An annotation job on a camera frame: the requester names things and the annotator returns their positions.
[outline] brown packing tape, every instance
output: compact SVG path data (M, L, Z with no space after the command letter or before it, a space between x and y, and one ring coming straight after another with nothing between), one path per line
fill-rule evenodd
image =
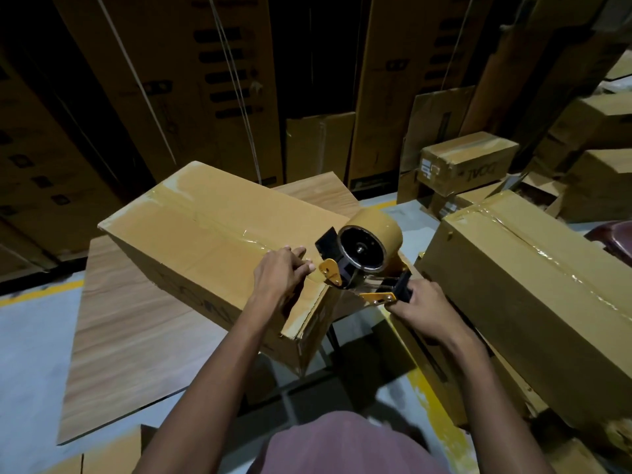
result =
M621 316L623 316L627 320L632 321L632 315L630 315L629 313L627 313L625 311L622 311L617 306L615 306L613 303L611 303L608 300L606 300L604 298L604 296L602 296L602 294L599 293L599 289L596 286L594 286L593 284L587 282L586 280L580 279L580 277L577 274L575 274L573 272L573 270L569 266L567 266L563 262L560 262L559 260L556 260L555 258L550 256L543 249L538 247L537 244L533 241L533 239L530 239L527 235L525 235L524 232L519 230L516 226L511 225L511 223L509 223L506 219L503 219L502 215L498 214L497 212L494 212L493 205L495 203L495 200L501 199L501 197L504 197L507 194L508 194L507 191L503 191L503 192L499 193L496 197L494 197L492 199L487 199L487 200L479 203L478 205L469 206L468 208L465 208L465 209L463 209L463 210L461 210L459 212L456 212L456 213L454 213L454 214L452 214L450 216L454 217L453 219L462 219L463 217L465 217L468 214L480 213L481 215L485 216L487 219L493 221L494 223L498 223L505 230L510 232L512 235L516 236L518 239L523 241L529 247L533 248L535 250L535 252L537 252L543 258L548 260L551 263L551 265L555 266L555 268L557 268L558 271L560 271L564 275L568 276L569 278L573 279L574 282L577 282L581 286L586 287L586 289L589 291L589 293L591 293L593 296L595 296L596 299L598 299L600 302L604 303L606 306L608 306L613 311L617 311Z

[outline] white string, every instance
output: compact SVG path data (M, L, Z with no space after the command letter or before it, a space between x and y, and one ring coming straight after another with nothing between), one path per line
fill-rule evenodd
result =
M217 13L217 9L215 8L215 3L213 3L213 0L209 0L209 3L210 3L210 8L213 11L215 26L217 27L217 33L219 34L219 41L222 43L222 50L224 51L226 64L228 65L228 73L231 76L231 81L233 82L233 88L235 90L235 94L237 95L237 102L239 104L239 108L241 111L241 118L243 119L243 124L246 127L246 135L248 136L250 150L252 151L252 159L255 162L255 171L257 172L257 181L259 182L259 184L263 185L263 182L261 180L261 172L259 171L259 160L257 159L257 151L255 149L255 139L252 135L252 130L250 129L250 120L248 119L248 112L246 111L246 102L243 99L243 94L241 93L241 86L239 85L239 74L237 72L237 65L235 64L235 60L233 59L233 52L231 51L231 47L228 44L228 38L226 37L226 34L224 32L224 26L222 25L222 21L219 19L219 14Z
M450 61L447 64L447 70L446 70L446 74L443 76L443 81L441 82L441 89L439 91L443 91L443 87L446 84L446 78L447 75L450 73L450 67L452 66L452 61L454 60L454 54L456 53L456 48L459 47L459 41L461 41L461 36L463 34L463 28L465 28L465 22L468 19L468 16L470 14L470 8L472 7L472 2L474 0L470 0L470 3L468 3L468 8L465 10L465 16L463 17L463 22L461 23L461 30L459 30L459 36L456 37L456 44L454 45L454 50L452 50L452 55L450 56Z
M173 164L177 166L178 163L176 163L176 157L174 156L173 151L171 150L171 146L169 145L169 142L167 141L167 137L164 135L164 131L162 131L162 126L161 126L160 122L158 121L158 117L156 116L156 113L154 112L154 108L152 106L152 103L150 103L149 102L149 98L147 98L147 94L145 93L145 88L143 88L143 84L140 82L140 78L138 78L138 74L136 73L136 70L134 69L134 65L131 63L131 59L130 59L129 55L127 54L127 51L125 50L125 46L123 46L123 44L122 44L122 39L119 36L118 31L116 31L115 24L112 21L112 18L110 18L110 14L107 12L107 8L106 8L105 4L103 3L103 0L97 0L97 1L99 2L99 6L101 6L101 9L103 10L103 14L106 16L107 23L110 25L110 29L112 30L112 33L114 33L115 39L116 39L119 47L121 48L122 55L125 57L125 61L127 61L127 64L130 67L131 73L134 75L134 79L136 80L136 84L138 85L138 87L140 89L140 92L143 94L143 98L145 99L145 103L147 103L149 111L152 112L152 117L154 118L156 126L158 127L158 130L160 131L160 134L162 136L162 141L164 141L164 144L167 146L167 149L169 150L169 154L171 155L171 159L173 160Z

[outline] person's right hand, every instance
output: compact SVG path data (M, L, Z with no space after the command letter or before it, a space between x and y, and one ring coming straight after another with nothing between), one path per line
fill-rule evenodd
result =
M473 334L436 282L411 279L408 281L408 289L413 291L410 303L398 301L387 304L386 309L422 335L446 344L455 336Z

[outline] hand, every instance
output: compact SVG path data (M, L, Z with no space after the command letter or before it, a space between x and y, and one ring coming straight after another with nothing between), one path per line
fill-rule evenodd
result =
M268 251L255 269L253 296L272 299L276 308L283 305L315 269L312 260L302 259L305 251L303 246Z
M411 327L446 345L462 335L473 334L454 310L436 282L411 279L408 288L413 291L410 303L398 301L386 309L406 321Z

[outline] pink shirt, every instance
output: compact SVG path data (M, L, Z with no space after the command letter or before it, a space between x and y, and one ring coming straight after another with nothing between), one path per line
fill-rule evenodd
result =
M275 434L248 472L448 474L414 440L346 411Z

